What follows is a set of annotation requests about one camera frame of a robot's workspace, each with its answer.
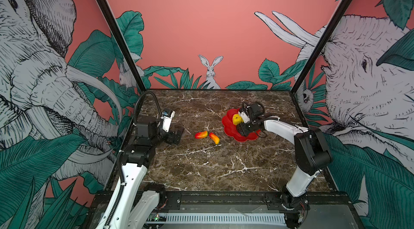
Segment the yellow fake bell pepper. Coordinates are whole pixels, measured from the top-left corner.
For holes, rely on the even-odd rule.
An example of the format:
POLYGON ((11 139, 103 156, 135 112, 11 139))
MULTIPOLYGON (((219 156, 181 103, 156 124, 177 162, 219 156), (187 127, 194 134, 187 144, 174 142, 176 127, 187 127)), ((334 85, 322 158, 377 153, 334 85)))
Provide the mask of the yellow fake bell pepper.
POLYGON ((244 120, 243 120, 243 118, 239 115, 239 114, 234 114, 233 116, 232 116, 232 123, 235 125, 235 126, 237 126, 238 124, 241 124, 241 123, 243 123, 244 122, 244 120))

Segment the red-yellow fake mango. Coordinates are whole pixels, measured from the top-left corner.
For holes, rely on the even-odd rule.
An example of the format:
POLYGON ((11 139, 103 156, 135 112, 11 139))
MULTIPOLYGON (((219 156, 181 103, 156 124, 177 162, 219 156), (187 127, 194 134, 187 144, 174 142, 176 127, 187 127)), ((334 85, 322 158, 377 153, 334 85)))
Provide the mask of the red-yellow fake mango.
POLYGON ((206 137, 208 137, 209 132, 208 131, 203 131, 203 132, 198 132, 195 134, 195 138, 196 139, 204 139, 206 137))
POLYGON ((215 143, 215 145, 219 145, 220 138, 216 134, 209 133, 209 137, 212 139, 212 141, 215 143))

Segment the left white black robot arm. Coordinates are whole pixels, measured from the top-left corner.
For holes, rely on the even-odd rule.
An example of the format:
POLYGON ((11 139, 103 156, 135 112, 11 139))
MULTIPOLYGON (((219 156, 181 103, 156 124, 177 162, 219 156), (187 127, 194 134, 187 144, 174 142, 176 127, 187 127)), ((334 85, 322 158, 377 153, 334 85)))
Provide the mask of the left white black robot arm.
POLYGON ((134 201, 157 145, 162 142, 176 145, 181 140, 184 128, 170 130, 174 114, 160 119, 145 116, 133 123, 135 136, 120 151, 116 163, 119 180, 97 229, 140 229, 153 210, 166 204, 165 187, 161 185, 150 186, 137 204, 134 201))

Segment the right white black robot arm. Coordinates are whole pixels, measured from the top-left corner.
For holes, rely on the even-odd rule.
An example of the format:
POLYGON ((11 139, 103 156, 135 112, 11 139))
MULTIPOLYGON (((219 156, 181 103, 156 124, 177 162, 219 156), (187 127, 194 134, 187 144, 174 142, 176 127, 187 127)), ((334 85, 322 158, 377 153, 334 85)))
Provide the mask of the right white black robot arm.
POLYGON ((236 126, 242 136, 257 131, 276 134, 294 145, 296 169, 283 187, 280 199, 287 210, 304 203, 307 189, 322 170, 333 162, 333 156, 323 132, 283 122, 277 116, 265 113, 261 103, 242 102, 239 115, 243 120, 236 126))

